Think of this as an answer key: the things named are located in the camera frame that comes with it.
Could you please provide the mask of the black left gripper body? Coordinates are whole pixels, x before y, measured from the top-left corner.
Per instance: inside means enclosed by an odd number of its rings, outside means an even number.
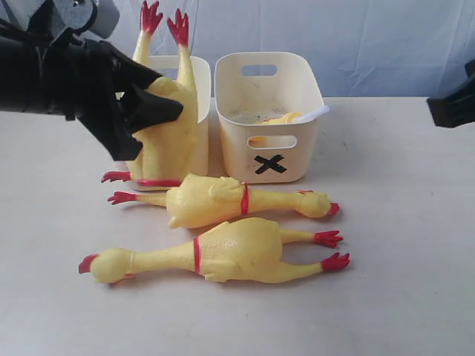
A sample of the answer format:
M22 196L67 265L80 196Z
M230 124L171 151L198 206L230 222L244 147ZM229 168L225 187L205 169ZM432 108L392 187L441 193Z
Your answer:
M131 141L116 93L131 86L134 62L106 41L36 42L36 112L79 119L99 141Z

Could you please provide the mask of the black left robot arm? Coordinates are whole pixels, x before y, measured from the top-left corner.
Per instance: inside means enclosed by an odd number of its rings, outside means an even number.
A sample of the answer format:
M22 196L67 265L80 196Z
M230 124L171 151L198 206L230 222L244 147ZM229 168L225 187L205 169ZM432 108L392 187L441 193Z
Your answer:
M177 120L183 105L148 92L162 74L106 41L48 40L1 22L1 110L79 120L116 161L135 159L134 133Z

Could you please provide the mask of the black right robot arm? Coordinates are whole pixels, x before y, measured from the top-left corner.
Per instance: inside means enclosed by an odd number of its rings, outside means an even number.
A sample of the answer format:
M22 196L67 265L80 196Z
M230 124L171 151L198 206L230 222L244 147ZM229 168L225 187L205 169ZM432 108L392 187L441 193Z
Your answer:
M467 79L453 92L442 98L426 100L434 125L457 128L474 123L474 60L465 64Z

